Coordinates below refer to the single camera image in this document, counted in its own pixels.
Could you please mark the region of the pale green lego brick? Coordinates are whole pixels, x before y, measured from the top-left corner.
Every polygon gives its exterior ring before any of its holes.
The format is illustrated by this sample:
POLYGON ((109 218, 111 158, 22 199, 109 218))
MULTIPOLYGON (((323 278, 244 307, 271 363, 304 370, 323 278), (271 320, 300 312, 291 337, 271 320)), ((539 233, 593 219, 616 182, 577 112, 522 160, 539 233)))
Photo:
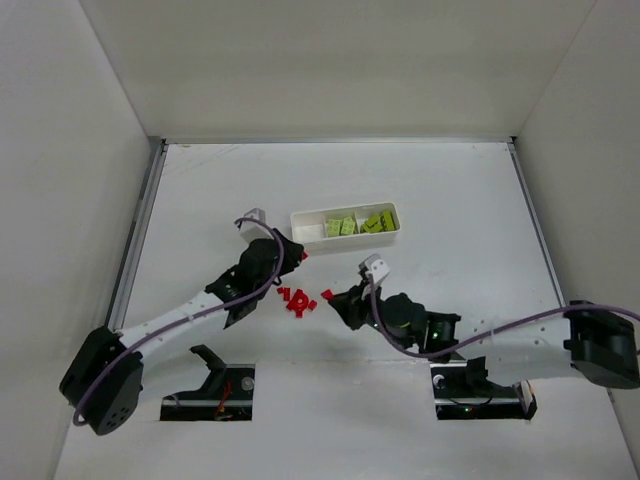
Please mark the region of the pale green lego brick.
POLYGON ((342 229, 341 219, 328 219, 326 221, 326 233, 329 238, 340 236, 341 229, 342 229))

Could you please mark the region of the lime green lego brick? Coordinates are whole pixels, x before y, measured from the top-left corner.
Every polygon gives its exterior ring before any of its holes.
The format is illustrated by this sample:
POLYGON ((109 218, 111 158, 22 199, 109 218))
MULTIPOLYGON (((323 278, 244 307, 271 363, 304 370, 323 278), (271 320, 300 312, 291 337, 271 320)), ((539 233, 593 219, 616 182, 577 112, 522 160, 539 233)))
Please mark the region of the lime green lego brick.
POLYGON ((364 221, 360 227, 361 233, 375 234, 382 232, 384 227, 382 226, 380 216, 378 214, 374 214, 369 217, 366 221, 364 221))

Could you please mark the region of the lime green lego stack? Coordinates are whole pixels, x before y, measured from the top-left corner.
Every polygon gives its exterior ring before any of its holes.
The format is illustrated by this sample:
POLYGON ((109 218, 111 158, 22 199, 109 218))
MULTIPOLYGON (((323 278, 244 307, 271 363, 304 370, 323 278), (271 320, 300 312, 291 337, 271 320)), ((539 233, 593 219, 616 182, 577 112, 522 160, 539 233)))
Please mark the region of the lime green lego stack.
POLYGON ((397 230, 393 213, 390 210, 384 210, 379 214, 379 224, 384 232, 397 230))

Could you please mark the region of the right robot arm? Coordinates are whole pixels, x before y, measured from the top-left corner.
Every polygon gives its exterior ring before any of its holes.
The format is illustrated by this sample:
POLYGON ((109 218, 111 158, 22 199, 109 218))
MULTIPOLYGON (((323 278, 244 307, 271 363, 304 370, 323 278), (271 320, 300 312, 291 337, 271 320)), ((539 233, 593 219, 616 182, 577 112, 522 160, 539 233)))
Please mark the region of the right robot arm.
POLYGON ((503 324, 472 323, 429 311, 404 293, 380 294, 362 281, 325 298, 348 328, 369 326, 402 355, 431 363, 461 358, 471 381, 507 386, 578 377, 608 389, 639 386, 639 316, 630 310, 572 301, 503 324))

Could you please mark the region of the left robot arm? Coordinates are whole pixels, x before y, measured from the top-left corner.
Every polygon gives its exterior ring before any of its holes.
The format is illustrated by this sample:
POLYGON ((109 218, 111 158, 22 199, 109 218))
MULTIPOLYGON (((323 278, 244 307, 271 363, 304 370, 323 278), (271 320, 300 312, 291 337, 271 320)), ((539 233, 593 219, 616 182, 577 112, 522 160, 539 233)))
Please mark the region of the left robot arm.
POLYGON ((223 390, 227 366, 206 341, 250 315, 306 256, 302 245, 272 229, 185 304, 132 328, 91 331, 59 385, 74 408, 73 425, 104 436, 150 393, 180 401, 223 390))

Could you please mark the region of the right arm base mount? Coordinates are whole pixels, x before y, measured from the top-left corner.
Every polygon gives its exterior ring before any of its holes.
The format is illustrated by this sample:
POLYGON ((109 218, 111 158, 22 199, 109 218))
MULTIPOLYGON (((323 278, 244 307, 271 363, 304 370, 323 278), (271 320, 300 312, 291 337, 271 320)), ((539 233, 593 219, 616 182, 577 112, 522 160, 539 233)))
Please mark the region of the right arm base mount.
POLYGON ((488 379, 485 359, 431 363, 436 417, 440 421, 533 419, 538 410, 528 381, 501 386, 488 379))

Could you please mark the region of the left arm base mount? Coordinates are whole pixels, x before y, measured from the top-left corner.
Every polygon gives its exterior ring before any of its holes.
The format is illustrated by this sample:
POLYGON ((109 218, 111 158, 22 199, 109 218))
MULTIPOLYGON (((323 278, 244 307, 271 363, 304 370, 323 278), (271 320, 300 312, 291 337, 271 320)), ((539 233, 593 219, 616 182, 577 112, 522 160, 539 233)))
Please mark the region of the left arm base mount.
POLYGON ((205 345, 194 346, 208 370, 197 389, 163 398, 159 420, 164 422, 245 422, 253 416, 254 364, 227 364, 205 345))

